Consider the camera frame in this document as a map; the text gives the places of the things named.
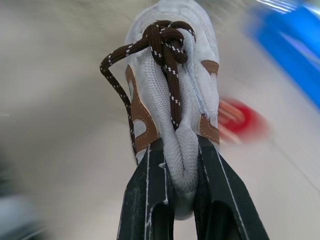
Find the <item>shoelace bow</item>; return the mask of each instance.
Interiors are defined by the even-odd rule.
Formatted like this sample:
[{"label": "shoelace bow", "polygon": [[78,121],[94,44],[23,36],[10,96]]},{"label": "shoelace bow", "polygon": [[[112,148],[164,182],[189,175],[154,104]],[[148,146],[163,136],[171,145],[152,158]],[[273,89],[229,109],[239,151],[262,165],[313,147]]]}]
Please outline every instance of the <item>shoelace bow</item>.
[{"label": "shoelace bow", "polygon": [[137,154],[137,150],[131,115],[131,103],[124,89],[110,72],[109,67],[131,54],[150,47],[153,59],[162,67],[162,72],[167,80],[170,95],[171,120],[174,130],[176,130],[181,121],[181,96],[177,63],[184,64],[188,60],[187,54],[182,50],[184,36],[177,29],[187,30],[193,35],[194,40],[196,40],[192,27],[183,21],[157,21],[145,29],[141,40],[119,47],[106,56],[100,64],[101,73],[113,86],[125,105],[134,155]]}]

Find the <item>red object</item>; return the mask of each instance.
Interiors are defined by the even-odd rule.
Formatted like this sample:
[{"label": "red object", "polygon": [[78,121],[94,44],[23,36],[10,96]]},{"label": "red object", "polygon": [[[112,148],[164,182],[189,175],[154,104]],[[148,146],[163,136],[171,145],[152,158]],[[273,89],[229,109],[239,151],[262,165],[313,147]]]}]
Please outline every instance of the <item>red object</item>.
[{"label": "red object", "polygon": [[235,99],[220,99],[218,109],[220,142],[245,143],[260,138],[267,131],[265,119]]}]

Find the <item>blue object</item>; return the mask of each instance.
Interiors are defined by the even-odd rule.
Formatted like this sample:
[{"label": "blue object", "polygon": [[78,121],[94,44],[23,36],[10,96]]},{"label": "blue object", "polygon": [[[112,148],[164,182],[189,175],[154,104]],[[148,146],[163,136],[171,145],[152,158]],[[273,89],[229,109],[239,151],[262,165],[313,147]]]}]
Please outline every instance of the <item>blue object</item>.
[{"label": "blue object", "polygon": [[320,18],[303,5],[258,16],[262,23],[252,37],[320,108]]}]

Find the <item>blurred background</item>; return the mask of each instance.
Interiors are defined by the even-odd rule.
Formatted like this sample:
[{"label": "blurred background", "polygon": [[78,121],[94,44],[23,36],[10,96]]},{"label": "blurred background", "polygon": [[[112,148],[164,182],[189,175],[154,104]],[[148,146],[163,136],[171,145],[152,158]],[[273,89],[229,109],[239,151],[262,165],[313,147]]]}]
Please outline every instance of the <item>blurred background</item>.
[{"label": "blurred background", "polygon": [[[136,166],[125,108],[99,64],[153,3],[0,0],[1,161],[55,239],[116,238]],[[200,4],[216,28],[219,94],[256,110],[270,129],[254,142],[222,145],[222,155],[271,240],[319,239],[319,108],[246,34],[257,1]],[[112,66],[126,86],[124,70],[123,61]],[[177,240],[196,239],[193,219],[176,222],[174,231]]]}]

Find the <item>clip jaw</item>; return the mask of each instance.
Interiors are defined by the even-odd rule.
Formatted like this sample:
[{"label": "clip jaw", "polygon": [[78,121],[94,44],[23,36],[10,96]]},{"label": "clip jaw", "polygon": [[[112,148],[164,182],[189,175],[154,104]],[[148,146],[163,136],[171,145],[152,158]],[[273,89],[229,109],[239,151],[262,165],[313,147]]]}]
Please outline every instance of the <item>clip jaw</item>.
[{"label": "clip jaw", "polygon": [[[243,181],[208,139],[198,139],[197,239],[269,240]],[[174,218],[174,187],[158,139],[126,187],[117,240],[173,240]]]}]

